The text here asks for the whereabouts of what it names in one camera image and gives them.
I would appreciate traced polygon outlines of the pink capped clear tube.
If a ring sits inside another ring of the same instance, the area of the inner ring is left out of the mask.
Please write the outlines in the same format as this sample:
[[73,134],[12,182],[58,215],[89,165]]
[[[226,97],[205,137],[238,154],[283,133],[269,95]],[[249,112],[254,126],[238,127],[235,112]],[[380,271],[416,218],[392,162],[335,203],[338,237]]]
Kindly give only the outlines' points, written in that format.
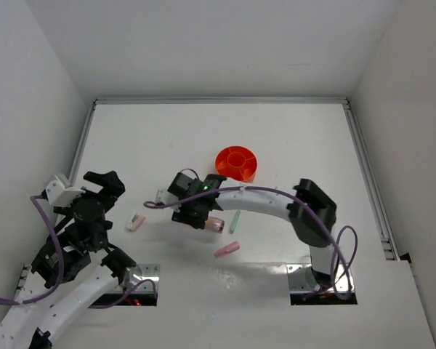
[[224,230],[225,221],[218,217],[209,217],[205,222],[204,228],[215,233],[221,233]]

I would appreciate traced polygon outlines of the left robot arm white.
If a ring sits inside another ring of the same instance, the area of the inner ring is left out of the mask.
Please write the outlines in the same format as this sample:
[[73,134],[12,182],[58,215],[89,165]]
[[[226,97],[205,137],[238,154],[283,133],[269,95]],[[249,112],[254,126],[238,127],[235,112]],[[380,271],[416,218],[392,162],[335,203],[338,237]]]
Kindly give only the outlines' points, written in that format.
[[68,325],[109,289],[121,284],[136,262],[110,244],[106,214],[124,193],[114,171],[87,172],[97,192],[71,185],[57,174],[30,200],[49,237],[24,265],[9,310],[0,322],[0,348],[50,348]]

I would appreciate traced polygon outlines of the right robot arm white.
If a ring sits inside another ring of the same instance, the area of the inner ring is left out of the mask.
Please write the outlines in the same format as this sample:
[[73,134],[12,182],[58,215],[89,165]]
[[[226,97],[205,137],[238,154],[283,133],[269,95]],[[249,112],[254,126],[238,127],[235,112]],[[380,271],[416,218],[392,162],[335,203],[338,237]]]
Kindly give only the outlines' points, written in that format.
[[337,205],[312,180],[301,179],[291,192],[238,182],[220,174],[204,180],[177,173],[170,186],[160,189],[157,204],[171,207],[172,219],[203,229],[213,210],[241,210],[281,218],[310,249],[310,280],[325,291],[335,282],[339,263],[345,264],[332,235]]

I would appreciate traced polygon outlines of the green highlighter pen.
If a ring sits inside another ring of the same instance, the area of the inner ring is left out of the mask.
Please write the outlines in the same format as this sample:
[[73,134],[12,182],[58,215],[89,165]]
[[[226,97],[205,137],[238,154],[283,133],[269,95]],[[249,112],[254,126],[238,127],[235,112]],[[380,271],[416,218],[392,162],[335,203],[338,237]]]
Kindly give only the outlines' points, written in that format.
[[233,219],[232,219],[232,221],[230,223],[230,226],[229,226],[229,234],[234,234],[234,232],[235,232],[235,230],[237,228],[240,216],[241,216],[241,211],[240,210],[236,210],[235,214],[233,216]]

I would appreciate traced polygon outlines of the pink highlighter pen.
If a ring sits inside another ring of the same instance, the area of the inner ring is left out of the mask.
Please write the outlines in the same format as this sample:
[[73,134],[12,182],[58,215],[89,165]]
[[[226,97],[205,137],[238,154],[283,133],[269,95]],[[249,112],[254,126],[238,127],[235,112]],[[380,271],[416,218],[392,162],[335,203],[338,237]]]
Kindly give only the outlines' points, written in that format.
[[234,242],[222,247],[221,249],[218,249],[214,253],[214,257],[221,258],[221,257],[227,256],[229,254],[237,252],[240,249],[240,247],[241,247],[240,244],[237,241],[234,241]]

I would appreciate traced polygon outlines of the orange round divided container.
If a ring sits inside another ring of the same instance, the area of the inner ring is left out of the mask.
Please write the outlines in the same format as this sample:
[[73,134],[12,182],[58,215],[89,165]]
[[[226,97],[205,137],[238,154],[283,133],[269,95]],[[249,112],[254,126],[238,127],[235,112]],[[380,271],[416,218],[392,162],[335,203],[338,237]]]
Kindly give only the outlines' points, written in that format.
[[219,175],[253,183],[258,161],[248,148],[234,145],[221,150],[215,158],[214,165]]

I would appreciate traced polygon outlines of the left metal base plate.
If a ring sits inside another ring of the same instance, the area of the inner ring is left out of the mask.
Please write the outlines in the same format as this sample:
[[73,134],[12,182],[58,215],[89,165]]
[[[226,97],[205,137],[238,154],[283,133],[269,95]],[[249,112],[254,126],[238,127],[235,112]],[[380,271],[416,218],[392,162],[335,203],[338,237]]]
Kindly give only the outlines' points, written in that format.
[[154,296],[159,288],[160,272],[161,267],[158,263],[137,264],[136,267],[127,269],[121,284],[110,290],[110,293],[122,294],[123,291],[142,282],[131,294]]

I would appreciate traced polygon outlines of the metal base plate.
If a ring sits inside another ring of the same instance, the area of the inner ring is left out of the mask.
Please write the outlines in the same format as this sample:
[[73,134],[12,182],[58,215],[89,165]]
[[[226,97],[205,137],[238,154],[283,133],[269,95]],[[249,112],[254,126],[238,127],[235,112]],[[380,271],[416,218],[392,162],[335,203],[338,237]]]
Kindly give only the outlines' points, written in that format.
[[161,267],[158,263],[137,264],[136,267],[127,269],[121,284],[110,290],[110,293],[122,294],[123,291],[142,282],[131,294],[154,296],[159,288],[160,272]]
[[[315,277],[312,275],[311,264],[288,263],[286,264],[286,272],[290,294],[323,292],[322,287],[316,282]],[[352,274],[347,276],[341,265],[337,268],[335,281],[338,293],[348,293],[349,284],[351,284],[351,291],[355,291]]]

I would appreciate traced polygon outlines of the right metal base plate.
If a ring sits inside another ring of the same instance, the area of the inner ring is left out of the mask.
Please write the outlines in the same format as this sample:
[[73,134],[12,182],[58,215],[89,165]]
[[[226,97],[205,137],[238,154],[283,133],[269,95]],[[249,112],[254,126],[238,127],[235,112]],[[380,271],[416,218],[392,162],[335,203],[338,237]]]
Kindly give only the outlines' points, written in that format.
[[[316,282],[315,277],[312,275],[311,264],[288,263],[286,264],[286,272],[290,294],[323,292],[322,287]],[[351,284],[351,291],[355,291],[352,274],[347,276],[341,265],[337,268],[335,281],[338,293],[348,293],[349,284]]]

